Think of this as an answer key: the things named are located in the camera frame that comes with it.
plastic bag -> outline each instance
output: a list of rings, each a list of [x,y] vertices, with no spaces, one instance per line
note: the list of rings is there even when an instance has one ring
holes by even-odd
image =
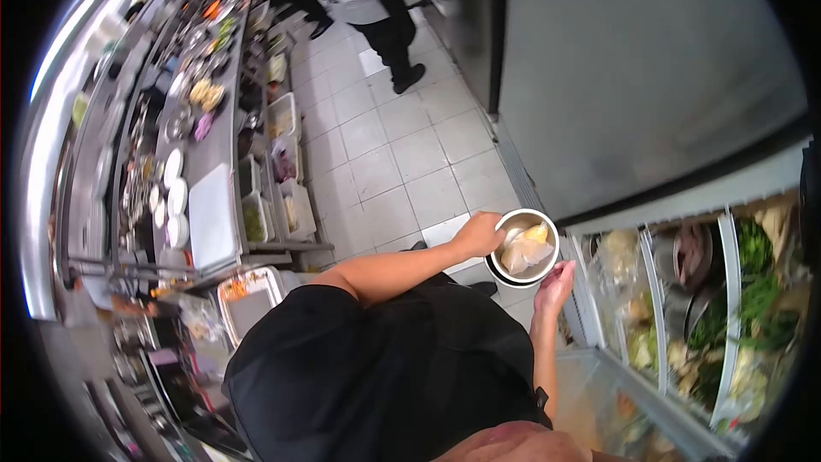
[[[220,343],[224,329],[213,304],[206,299],[183,294],[180,296],[180,319],[195,341]]]
[[[553,245],[548,243],[549,232],[547,224],[542,223],[518,234],[505,248],[502,265],[511,275],[516,275],[528,267],[539,264],[554,250]]]

steel shelf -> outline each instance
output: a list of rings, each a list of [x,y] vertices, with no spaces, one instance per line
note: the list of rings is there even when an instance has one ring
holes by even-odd
[[[664,294],[661,281],[653,261],[653,238],[650,231],[641,231],[641,254],[647,269],[647,281],[653,296],[653,320],[656,324],[656,353],[659,355],[659,393],[667,395],[669,371],[667,366],[667,327],[664,324]]]
[[[718,217],[718,232],[721,234],[726,271],[726,342],[724,343],[724,366],[721,381],[718,384],[718,395],[710,417],[710,427],[715,428],[723,418],[720,411],[730,395],[732,376],[738,360],[738,343],[741,338],[741,321],[738,309],[741,306],[741,261],[738,257],[738,238],[735,235],[735,219],[729,209]]]

white floor tile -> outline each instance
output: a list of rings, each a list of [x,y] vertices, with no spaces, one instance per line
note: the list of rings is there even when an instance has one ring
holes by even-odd
[[[425,54],[440,45],[441,43],[439,43],[438,38],[436,38],[436,35],[430,27],[418,27],[416,29],[416,36],[414,36],[413,42],[408,47],[408,54],[411,56]]]
[[[446,119],[434,128],[452,165],[493,148],[493,141],[477,110]]]
[[[337,108],[334,99],[329,97],[309,107],[302,119],[302,134],[306,141],[315,139],[337,126]]]
[[[308,165],[312,176],[322,175],[348,160],[338,127],[309,141],[305,149],[308,151]]]
[[[354,185],[351,163],[337,166],[327,173],[314,177],[310,186],[313,189],[314,204],[320,218],[324,218],[332,210],[347,209],[360,202]]]
[[[476,282],[495,282],[485,264],[475,264],[459,272],[451,273],[451,278],[457,284],[462,285],[475,284]]]
[[[531,285],[525,289],[510,287],[505,284],[497,284],[497,287],[499,289],[499,295],[501,296],[503,307],[510,307],[510,305],[519,303],[522,300],[527,300],[532,304],[533,297],[536,295],[536,292],[539,291],[538,284]]]
[[[505,307],[505,310],[508,311],[508,314],[510,314],[513,319],[525,327],[525,330],[530,332],[530,321],[533,319],[534,311],[533,300],[522,300],[515,305]]]
[[[420,229],[467,212],[449,166],[405,184],[405,189]]]
[[[473,97],[459,75],[423,87],[419,90],[419,96],[433,123],[476,108]]]
[[[485,212],[498,212],[499,214],[505,214],[507,212],[510,212],[511,210],[519,209],[520,207],[521,205],[519,204],[519,199],[513,192],[506,197],[497,198],[496,200],[483,206],[477,207],[476,209],[470,209],[470,215],[473,216],[479,210],[484,210]]]
[[[296,101],[300,108],[305,110],[331,96],[331,87],[328,85],[328,78],[325,74],[320,74],[294,91]]]
[[[468,209],[477,209],[500,198],[516,195],[508,171],[493,148],[453,165],[453,174]]]
[[[334,259],[342,261],[356,253],[370,250],[374,244],[370,240],[368,221],[360,204],[342,210],[334,210],[323,220],[328,241],[334,244]]]
[[[327,71],[327,74],[331,93],[339,93],[346,87],[364,79],[364,72],[359,59],[354,56],[337,63]]]
[[[399,174],[410,182],[447,166],[447,159],[433,127],[423,128],[391,143]]]
[[[388,145],[383,145],[351,161],[356,192],[360,200],[373,198],[402,185],[399,169]]]
[[[422,233],[414,232],[413,234],[406,235],[405,237],[399,238],[398,240],[377,246],[376,251],[379,253],[399,252],[400,250],[409,249],[418,241],[422,241]]]
[[[387,68],[382,64],[382,58],[376,53],[374,49],[363,50],[357,55],[362,63],[362,69],[365,75],[373,75],[381,70]]]
[[[418,93],[406,93],[378,109],[389,141],[430,126]]]
[[[368,81],[370,92],[374,96],[377,106],[382,106],[383,104],[387,104],[389,101],[400,97],[393,92],[391,70],[384,69],[381,72],[371,75],[366,80]]]
[[[419,230],[411,201],[402,186],[363,201],[362,208],[376,246]]]
[[[428,244],[429,248],[433,248],[442,243],[447,243],[448,241],[453,239],[453,236],[457,234],[459,229],[470,219],[470,214],[465,213],[461,216],[457,216],[451,220],[443,221],[438,225],[434,225],[432,227],[428,227],[422,231],[422,237],[425,238],[425,242]],[[481,264],[482,259],[478,257],[470,258],[465,262],[460,262],[456,266],[451,266],[445,270],[445,273],[448,275],[452,275],[454,273],[460,272],[465,268],[474,266],[475,264]]]
[[[422,63],[425,65],[425,75],[413,85],[411,89],[418,90],[433,83],[437,83],[445,78],[456,74],[456,67],[451,63],[451,58],[440,46],[434,50],[429,50],[425,54],[411,56],[410,63]]]
[[[348,159],[353,160],[387,143],[385,130],[375,109],[339,126]]]
[[[334,95],[334,107],[337,108],[337,121],[343,124],[375,108],[374,98],[370,95],[368,84],[359,81]]]

white plate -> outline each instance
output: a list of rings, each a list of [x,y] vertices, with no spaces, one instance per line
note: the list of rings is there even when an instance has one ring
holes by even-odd
[[[168,219],[168,241],[171,248],[182,249],[188,243],[188,219],[185,216],[174,216]]]
[[[159,202],[157,202],[157,208],[154,209],[154,224],[157,225],[158,229],[162,229],[162,226],[165,225],[165,199],[160,198]]]
[[[155,185],[149,193],[149,210],[153,214],[159,204],[159,186]]]
[[[171,183],[180,175],[182,175],[182,150],[175,148],[166,159],[165,173],[162,174],[162,183],[165,184],[167,190],[171,189]]]
[[[188,203],[188,184],[182,178],[176,178],[168,189],[168,215],[179,216],[186,211]]]

